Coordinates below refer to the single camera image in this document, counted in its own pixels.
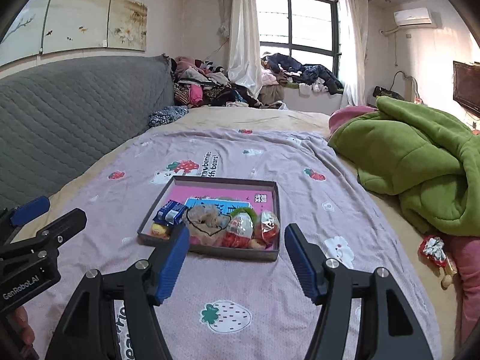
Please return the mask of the person's hand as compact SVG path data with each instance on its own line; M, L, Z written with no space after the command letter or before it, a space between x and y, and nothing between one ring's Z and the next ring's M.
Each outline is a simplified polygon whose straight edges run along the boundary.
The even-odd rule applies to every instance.
M29 324L29 316L26 309L21 306L9 315L9 319L18 329L18 334L28 349L32 348L35 341L35 333Z

